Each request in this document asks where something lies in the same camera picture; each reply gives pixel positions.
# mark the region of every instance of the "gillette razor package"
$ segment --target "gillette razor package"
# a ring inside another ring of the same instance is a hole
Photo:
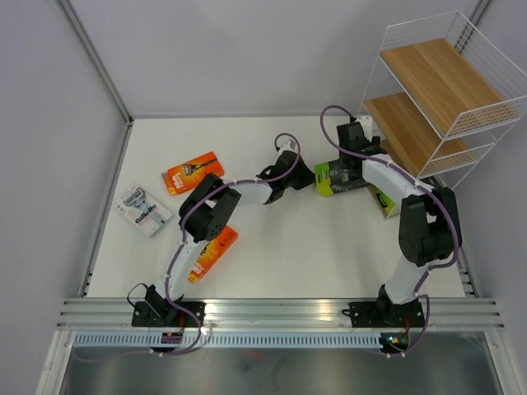
[[[152,236],[174,215],[138,185],[114,199],[113,205],[146,236]]]

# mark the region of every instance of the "white wall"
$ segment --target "white wall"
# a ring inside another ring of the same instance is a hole
[[[527,70],[527,2],[494,2],[481,31]],[[484,295],[497,298],[527,377],[527,118],[520,121],[456,190],[470,267]]]
[[[0,385],[35,392],[124,122],[53,0],[0,3]]]
[[[386,26],[476,2],[72,0],[136,117],[355,109]]]

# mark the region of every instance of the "orange box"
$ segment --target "orange box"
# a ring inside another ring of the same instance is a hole
[[[170,182],[170,179],[168,178],[168,173],[162,173],[161,177],[163,178],[163,181],[165,181],[166,190],[170,195],[175,195],[175,188],[172,186],[172,183]]]
[[[216,261],[227,251],[227,249],[238,239],[235,230],[226,226],[223,231],[207,247],[203,249],[198,260],[194,264],[194,269],[190,272],[189,280],[196,282],[216,263]]]
[[[166,189],[171,195],[185,193],[196,188],[209,173],[222,177],[225,172],[214,152],[189,160],[181,165],[168,169],[161,176],[165,180]]]

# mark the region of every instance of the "black mounting bracket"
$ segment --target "black mounting bracket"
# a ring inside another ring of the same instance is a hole
[[[352,302],[348,309],[342,313],[352,320],[353,328],[402,328],[406,327],[408,320],[410,327],[422,328],[425,320],[422,312],[421,303],[417,300],[409,304],[401,304],[404,306],[398,311],[392,312],[391,320],[386,321],[375,301],[371,302]]]
[[[337,126],[338,146],[346,151],[356,152],[367,156],[385,154],[386,151],[380,147],[380,137],[373,137],[368,140],[364,135],[364,130],[359,121],[353,119],[350,123]],[[338,159],[346,164],[350,170],[359,169],[362,177],[362,159],[338,153]]]
[[[203,302],[189,302],[177,299],[175,303],[192,313],[203,325],[205,319],[205,306]],[[162,298],[155,286],[147,288],[145,300],[136,302],[133,308],[132,326],[135,328],[196,328],[198,325],[187,314],[179,311],[168,300]]]
[[[394,304],[385,291],[379,290],[375,301],[352,302],[342,313],[352,320],[354,328],[405,328],[406,321],[412,328],[422,328],[425,324],[422,306],[415,299],[405,304]]]

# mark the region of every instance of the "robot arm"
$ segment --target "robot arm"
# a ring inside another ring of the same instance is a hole
[[[442,259],[448,258],[454,249],[454,240],[442,211],[427,193],[433,193],[446,208],[455,224],[461,244],[459,218],[455,195],[448,188],[433,188],[412,177],[404,177],[397,170],[387,166],[391,158],[378,147],[378,142],[369,142],[364,138],[357,123],[341,125],[339,140],[346,144],[349,151],[356,151],[364,159],[352,160],[352,168],[369,184],[374,184],[386,193],[400,207],[399,246],[403,252],[394,275],[380,288],[379,298],[375,302],[376,311],[387,325],[399,325],[400,317],[413,309],[416,301],[415,290],[421,285],[428,268]],[[199,254],[224,229],[237,205],[269,204],[275,202],[286,188],[302,189],[314,182],[315,175],[305,166],[299,157],[293,171],[285,178],[277,176],[289,170],[298,157],[296,144],[287,140],[278,149],[275,165],[271,165],[259,174],[259,182],[245,181],[227,186],[214,174],[208,174],[181,206],[180,225],[190,235],[180,245],[175,255],[176,261],[166,285],[167,276],[162,276],[147,288],[144,302],[137,302],[134,311],[133,326],[178,326],[175,320],[178,313],[170,301],[181,303],[188,285],[187,276],[192,270]],[[214,205],[204,199],[213,191]],[[371,326],[370,318],[366,325]]]
[[[180,245],[170,263],[170,277],[161,276],[147,288],[145,300],[134,305],[134,327],[178,327],[178,314],[169,303],[185,304],[181,300],[189,282],[187,277],[200,253],[225,228],[235,208],[239,205],[269,204],[277,201],[286,188],[302,189],[315,181],[315,175],[299,157],[298,147],[287,139],[277,147],[275,165],[265,168],[258,180],[245,180],[229,186],[215,174],[208,174],[181,205],[180,225],[189,237]],[[211,201],[206,197],[214,193]]]

